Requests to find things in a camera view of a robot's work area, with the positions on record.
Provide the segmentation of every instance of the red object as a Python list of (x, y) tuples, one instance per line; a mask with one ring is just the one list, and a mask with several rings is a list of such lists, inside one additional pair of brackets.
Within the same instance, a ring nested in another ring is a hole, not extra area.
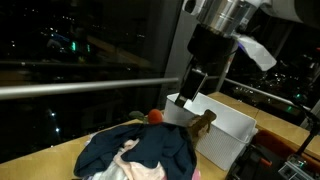
[(158, 124), (163, 121), (162, 112), (158, 109), (152, 109), (148, 114), (149, 124)]

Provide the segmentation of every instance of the white container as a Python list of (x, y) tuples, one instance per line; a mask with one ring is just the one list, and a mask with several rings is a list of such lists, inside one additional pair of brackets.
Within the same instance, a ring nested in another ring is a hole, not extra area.
[(217, 115), (210, 132), (199, 141), (196, 149), (223, 170), (229, 170), (234, 160), (257, 132), (256, 120), (216, 100), (198, 93), (184, 108), (174, 104), (178, 94), (167, 96), (164, 122), (187, 126), (195, 115), (210, 109)]

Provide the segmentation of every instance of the wooden table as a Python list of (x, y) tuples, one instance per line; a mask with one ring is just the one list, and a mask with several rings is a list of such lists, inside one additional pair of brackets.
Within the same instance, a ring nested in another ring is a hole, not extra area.
[[(257, 120), (259, 129), (268, 130), (293, 147), (299, 147), (308, 132), (300, 127), (287, 123), (279, 118), (267, 114), (252, 106), (239, 102), (221, 93), (210, 94), (209, 97), (224, 103)], [(124, 124), (136, 123), (133, 120)], [(0, 179), (4, 180), (71, 180), (78, 179), (73, 175), (74, 164), (78, 155), (84, 148), (89, 136), (84, 136), (52, 148), (48, 148), (3, 164), (0, 164)], [(316, 137), (308, 153), (320, 157), (320, 139)], [(222, 171), (212, 162), (197, 152), (197, 168), (201, 172), (202, 180), (222, 180), (227, 172)]]

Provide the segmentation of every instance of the pink cloth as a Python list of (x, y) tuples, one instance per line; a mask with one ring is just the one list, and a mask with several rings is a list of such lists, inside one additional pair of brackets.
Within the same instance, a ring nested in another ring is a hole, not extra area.
[(114, 162), (123, 169), (129, 180), (163, 180), (165, 171), (160, 162), (156, 168), (150, 169), (137, 162), (125, 162), (122, 160), (121, 155), (132, 149), (138, 143), (139, 139), (125, 142), (124, 148), (114, 156)]

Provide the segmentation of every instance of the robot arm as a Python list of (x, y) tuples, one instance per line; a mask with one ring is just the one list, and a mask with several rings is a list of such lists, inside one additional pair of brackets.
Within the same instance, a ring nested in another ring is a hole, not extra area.
[(225, 58), (235, 43), (262, 71), (276, 64), (275, 59), (261, 44), (237, 33), (238, 28), (247, 27), (258, 8), (273, 17), (320, 27), (319, 0), (185, 0), (182, 9), (197, 16), (200, 24), (188, 45), (193, 59), (176, 105), (183, 107), (188, 99), (196, 97), (207, 77), (205, 64)]

